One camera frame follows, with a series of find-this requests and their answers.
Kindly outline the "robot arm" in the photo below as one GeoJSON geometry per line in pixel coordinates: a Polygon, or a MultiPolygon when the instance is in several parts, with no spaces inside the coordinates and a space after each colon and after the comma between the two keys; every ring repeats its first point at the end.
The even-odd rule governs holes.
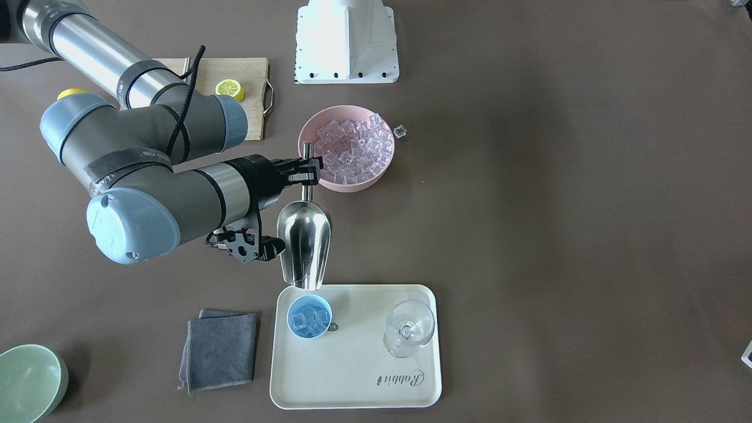
{"type": "Polygon", "coordinates": [[[250,155],[184,172],[174,166],[226,152],[247,136],[228,95],[190,81],[97,21],[80,1],[3,1],[2,43],[29,43],[78,69],[118,101],[73,93],[46,108],[40,131],[88,190],[89,232],[109,259],[141,263],[206,236],[242,262],[269,261],[285,242],[261,232],[261,210],[294,184],[318,183],[323,162],[250,155]]]}

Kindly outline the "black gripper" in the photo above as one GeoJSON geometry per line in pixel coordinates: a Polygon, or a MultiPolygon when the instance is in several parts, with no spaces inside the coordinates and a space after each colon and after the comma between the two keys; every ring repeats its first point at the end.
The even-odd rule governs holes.
{"type": "Polygon", "coordinates": [[[239,173],[247,187],[250,205],[249,212],[268,208],[279,200],[280,193],[291,184],[316,186],[319,184],[318,171],[323,169],[323,158],[298,157],[290,160],[269,160],[262,155],[250,155],[225,161],[239,173]]]}

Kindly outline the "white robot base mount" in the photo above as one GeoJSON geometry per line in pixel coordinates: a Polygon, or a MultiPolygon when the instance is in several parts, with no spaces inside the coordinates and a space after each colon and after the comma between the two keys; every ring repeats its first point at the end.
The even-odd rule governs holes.
{"type": "Polygon", "coordinates": [[[309,1],[297,10],[297,84],[400,78],[394,11],[381,1],[309,1]]]}

